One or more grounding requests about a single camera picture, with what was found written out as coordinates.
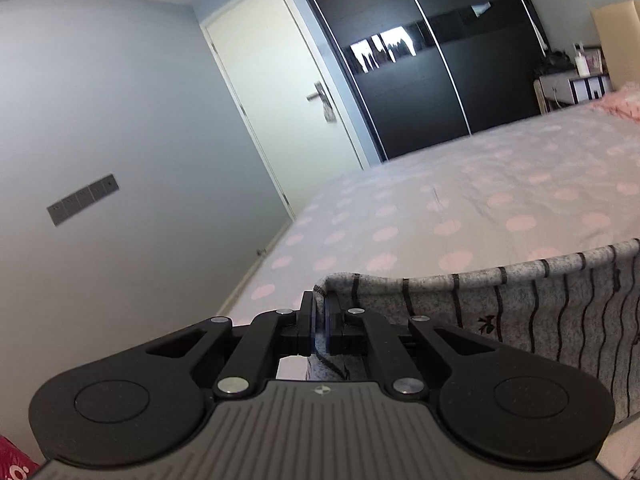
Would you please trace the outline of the grey striped garment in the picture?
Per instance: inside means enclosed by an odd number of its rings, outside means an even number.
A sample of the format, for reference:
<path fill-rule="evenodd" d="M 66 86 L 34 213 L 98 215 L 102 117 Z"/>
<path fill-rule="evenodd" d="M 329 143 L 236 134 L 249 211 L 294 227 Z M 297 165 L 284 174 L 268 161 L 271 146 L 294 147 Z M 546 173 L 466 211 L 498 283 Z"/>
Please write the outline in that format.
<path fill-rule="evenodd" d="M 319 330 L 331 295 L 392 324 L 426 315 L 574 366 L 608 388 L 616 422 L 638 414 L 638 240 L 428 278 L 332 274 L 314 286 Z"/>

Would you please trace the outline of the grey pink-dotted bed sheet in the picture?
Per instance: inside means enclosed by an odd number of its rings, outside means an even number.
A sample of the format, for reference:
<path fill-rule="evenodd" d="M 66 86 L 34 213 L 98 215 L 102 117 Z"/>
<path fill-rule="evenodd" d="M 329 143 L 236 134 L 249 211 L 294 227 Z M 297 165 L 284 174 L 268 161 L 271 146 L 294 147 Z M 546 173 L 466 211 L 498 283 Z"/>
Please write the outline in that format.
<path fill-rule="evenodd" d="M 639 127 L 580 106 L 427 148 L 328 184 L 231 309 L 295 308 L 337 273 L 428 278 L 639 241 Z M 639 412 L 600 462 L 639 474 Z"/>

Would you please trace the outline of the white door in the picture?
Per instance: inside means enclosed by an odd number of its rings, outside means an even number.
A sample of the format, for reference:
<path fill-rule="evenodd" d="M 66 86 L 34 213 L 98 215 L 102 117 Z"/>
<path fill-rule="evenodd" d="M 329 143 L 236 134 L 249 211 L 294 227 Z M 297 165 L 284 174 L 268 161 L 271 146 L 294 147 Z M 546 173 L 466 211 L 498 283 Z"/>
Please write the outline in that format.
<path fill-rule="evenodd" d="M 204 23 L 215 60 L 291 217 L 322 185 L 367 167 L 342 101 L 292 0 L 232 0 Z M 321 81 L 336 122 L 308 102 Z"/>

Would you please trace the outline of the black sliding wardrobe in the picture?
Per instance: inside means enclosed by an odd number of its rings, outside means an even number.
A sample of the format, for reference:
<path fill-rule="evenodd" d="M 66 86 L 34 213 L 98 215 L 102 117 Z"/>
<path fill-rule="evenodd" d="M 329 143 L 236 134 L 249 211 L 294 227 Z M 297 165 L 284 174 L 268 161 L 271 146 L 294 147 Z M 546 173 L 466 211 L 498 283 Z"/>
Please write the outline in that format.
<path fill-rule="evenodd" d="M 389 160 L 538 113 L 529 0 L 307 0 Z"/>

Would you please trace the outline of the red package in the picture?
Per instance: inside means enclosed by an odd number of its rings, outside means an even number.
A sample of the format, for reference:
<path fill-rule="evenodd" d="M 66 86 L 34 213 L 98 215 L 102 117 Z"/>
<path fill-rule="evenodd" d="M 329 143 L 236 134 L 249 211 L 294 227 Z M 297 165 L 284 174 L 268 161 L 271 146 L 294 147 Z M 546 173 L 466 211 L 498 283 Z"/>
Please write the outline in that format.
<path fill-rule="evenodd" d="M 0 437 L 0 480 L 27 480 L 39 469 L 28 455 L 6 437 Z"/>

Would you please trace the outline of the grey bedside cabinet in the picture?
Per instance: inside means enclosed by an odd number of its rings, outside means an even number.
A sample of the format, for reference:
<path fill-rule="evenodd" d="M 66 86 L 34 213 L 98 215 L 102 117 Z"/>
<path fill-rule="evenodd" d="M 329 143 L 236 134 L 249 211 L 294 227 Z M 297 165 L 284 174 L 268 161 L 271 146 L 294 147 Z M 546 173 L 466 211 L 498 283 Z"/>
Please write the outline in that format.
<path fill-rule="evenodd" d="M 601 99 L 612 91 L 608 74 L 579 76 L 566 72 L 540 76 L 534 90 L 541 114 Z"/>

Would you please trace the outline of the white bottle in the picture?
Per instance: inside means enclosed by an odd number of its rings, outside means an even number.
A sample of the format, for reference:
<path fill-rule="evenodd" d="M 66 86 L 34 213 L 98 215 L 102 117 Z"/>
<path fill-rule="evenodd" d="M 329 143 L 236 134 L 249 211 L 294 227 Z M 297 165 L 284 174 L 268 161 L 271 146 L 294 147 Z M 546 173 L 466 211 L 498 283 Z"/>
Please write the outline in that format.
<path fill-rule="evenodd" d="M 579 76 L 582 78 L 590 75 L 590 68 L 585 56 L 584 46 L 582 44 L 574 44 L 575 50 L 575 65 Z"/>

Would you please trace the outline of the pink patterned pillow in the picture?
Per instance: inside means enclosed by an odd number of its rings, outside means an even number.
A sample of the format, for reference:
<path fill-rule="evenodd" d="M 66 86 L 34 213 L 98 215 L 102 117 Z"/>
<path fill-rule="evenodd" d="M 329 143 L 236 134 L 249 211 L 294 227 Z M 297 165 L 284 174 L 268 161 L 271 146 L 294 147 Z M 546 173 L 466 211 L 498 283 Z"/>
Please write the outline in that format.
<path fill-rule="evenodd" d="M 640 91 L 637 87 L 629 87 L 608 92 L 591 107 L 638 124 L 640 122 Z"/>

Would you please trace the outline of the beige padded headboard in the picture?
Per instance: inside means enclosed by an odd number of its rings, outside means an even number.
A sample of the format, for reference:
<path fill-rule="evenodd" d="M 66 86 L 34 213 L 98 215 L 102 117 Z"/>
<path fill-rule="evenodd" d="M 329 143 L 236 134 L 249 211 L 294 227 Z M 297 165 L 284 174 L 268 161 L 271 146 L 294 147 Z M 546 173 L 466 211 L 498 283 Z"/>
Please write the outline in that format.
<path fill-rule="evenodd" d="M 639 0 L 626 0 L 592 9 L 613 87 L 638 84 L 640 72 Z"/>

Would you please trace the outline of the grey wall switch panel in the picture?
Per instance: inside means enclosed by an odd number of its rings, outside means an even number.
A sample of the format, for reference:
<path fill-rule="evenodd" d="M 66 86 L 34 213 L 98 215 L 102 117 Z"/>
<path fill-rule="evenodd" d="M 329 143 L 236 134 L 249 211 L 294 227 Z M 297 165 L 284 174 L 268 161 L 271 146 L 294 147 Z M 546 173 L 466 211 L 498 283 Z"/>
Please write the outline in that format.
<path fill-rule="evenodd" d="M 54 226 L 59 226 L 69 218 L 76 216 L 84 209 L 103 200 L 119 190 L 116 178 L 108 176 L 93 182 L 84 188 L 62 198 L 58 202 L 50 205 L 47 212 Z"/>

